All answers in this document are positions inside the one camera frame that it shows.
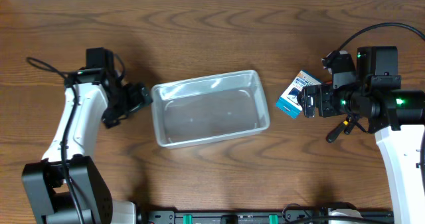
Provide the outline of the black yellow handled screwdriver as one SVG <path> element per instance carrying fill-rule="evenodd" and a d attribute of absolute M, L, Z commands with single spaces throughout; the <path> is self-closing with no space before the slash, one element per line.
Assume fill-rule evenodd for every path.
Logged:
<path fill-rule="evenodd" d="M 348 116 L 344 121 L 339 123 L 336 128 L 334 128 L 328 135 L 326 136 L 326 141 L 328 143 L 333 143 L 339 135 L 347 128 L 350 124 L 351 118 Z"/>

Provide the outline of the teal white screwdriver set box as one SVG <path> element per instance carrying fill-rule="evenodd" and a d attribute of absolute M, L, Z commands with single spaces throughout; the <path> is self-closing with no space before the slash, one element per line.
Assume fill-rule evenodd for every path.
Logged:
<path fill-rule="evenodd" d="M 299 71 L 292 83 L 279 97 L 276 107 L 291 118 L 296 119 L 302 111 L 302 107 L 297 100 L 298 94 L 302 91 L 303 87 L 318 84 L 322 84 L 322 81 L 310 75 L 305 70 Z"/>

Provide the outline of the clear plastic container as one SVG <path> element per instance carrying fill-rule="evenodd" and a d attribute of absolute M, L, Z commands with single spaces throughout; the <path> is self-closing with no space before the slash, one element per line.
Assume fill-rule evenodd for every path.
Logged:
<path fill-rule="evenodd" d="M 153 127 L 162 148 L 184 148 L 252 136 L 270 127 L 255 70 L 157 84 L 151 89 Z"/>

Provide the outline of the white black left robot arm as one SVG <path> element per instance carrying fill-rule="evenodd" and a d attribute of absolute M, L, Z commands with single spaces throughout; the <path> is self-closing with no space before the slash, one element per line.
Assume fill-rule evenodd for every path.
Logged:
<path fill-rule="evenodd" d="M 63 79 L 66 99 L 48 150 L 21 176 L 37 223 L 139 223 L 136 204 L 113 200 L 92 159 L 101 125 L 113 128 L 153 102 L 143 83 L 124 82 L 126 70 L 115 68 L 120 61 L 103 47 L 87 49 L 85 66 L 72 72 L 26 58 Z"/>

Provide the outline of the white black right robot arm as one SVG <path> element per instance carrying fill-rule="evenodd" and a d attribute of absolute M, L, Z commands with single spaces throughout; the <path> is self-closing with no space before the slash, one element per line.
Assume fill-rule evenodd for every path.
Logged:
<path fill-rule="evenodd" d="M 403 90 L 396 47 L 360 47 L 353 59 L 333 51 L 322 60 L 329 82 L 302 88 L 297 102 L 308 118 L 345 115 L 326 137 L 367 119 L 383 158 L 395 223 L 424 222 L 424 91 Z"/>

